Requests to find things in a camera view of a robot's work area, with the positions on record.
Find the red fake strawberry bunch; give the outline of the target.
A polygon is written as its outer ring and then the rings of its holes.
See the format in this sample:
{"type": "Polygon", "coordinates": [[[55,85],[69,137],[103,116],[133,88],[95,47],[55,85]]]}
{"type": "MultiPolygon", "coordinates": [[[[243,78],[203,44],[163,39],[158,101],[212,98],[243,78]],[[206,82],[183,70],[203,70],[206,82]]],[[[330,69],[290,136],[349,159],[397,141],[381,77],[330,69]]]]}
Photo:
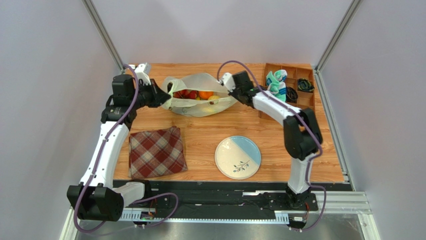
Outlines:
{"type": "Polygon", "coordinates": [[[173,97],[177,99],[199,100],[199,92],[197,90],[183,89],[173,93],[173,97]]]}

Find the orange fake fruit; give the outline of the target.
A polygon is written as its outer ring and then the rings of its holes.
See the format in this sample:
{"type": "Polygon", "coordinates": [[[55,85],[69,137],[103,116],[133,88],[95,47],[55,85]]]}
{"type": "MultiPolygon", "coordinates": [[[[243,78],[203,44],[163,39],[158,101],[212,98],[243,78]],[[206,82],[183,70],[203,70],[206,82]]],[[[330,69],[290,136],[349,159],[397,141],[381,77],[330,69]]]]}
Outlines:
{"type": "Polygon", "coordinates": [[[198,96],[201,100],[208,100],[215,93],[213,91],[199,91],[198,96]]]}

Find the white plastic bag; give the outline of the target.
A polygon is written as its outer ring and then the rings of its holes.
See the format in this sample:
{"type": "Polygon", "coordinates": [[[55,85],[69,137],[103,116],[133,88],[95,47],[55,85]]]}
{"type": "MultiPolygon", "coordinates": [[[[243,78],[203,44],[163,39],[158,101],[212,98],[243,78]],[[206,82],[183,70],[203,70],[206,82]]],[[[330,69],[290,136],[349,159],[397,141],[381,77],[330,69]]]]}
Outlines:
{"type": "Polygon", "coordinates": [[[164,103],[162,107],[186,117],[201,118],[218,114],[237,102],[228,95],[228,90],[208,73],[196,73],[183,78],[168,76],[163,81],[161,89],[171,96],[171,99],[164,103]],[[209,101],[200,98],[199,100],[174,98],[173,93],[181,90],[214,92],[214,95],[220,96],[220,99],[209,101]]]}

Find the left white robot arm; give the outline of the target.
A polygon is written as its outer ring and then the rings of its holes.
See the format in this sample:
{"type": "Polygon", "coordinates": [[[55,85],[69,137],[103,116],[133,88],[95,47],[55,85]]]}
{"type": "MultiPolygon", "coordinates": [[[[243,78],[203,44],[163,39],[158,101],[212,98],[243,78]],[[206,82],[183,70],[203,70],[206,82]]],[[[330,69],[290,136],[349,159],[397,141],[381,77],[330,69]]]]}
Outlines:
{"type": "Polygon", "coordinates": [[[101,113],[99,139],[90,164],[77,185],[66,196],[76,220],[116,222],[124,208],[141,200],[146,183],[136,180],[114,188],[113,177],[122,145],[137,110],[158,108],[170,99],[146,73],[120,74],[112,80],[112,94],[101,113]]]}

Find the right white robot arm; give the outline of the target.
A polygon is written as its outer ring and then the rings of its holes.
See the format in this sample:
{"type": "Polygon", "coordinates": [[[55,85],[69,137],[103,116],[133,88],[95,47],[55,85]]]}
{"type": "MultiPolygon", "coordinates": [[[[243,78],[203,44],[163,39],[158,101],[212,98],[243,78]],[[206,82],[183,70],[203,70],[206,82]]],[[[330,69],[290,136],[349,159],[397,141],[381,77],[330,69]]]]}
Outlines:
{"type": "Polygon", "coordinates": [[[220,83],[240,103],[259,110],[283,127],[284,146],[291,156],[286,194],[292,207],[303,205],[311,192],[312,162],[321,153],[322,135],[312,109],[300,109],[254,84],[247,71],[225,73],[220,83]]]}

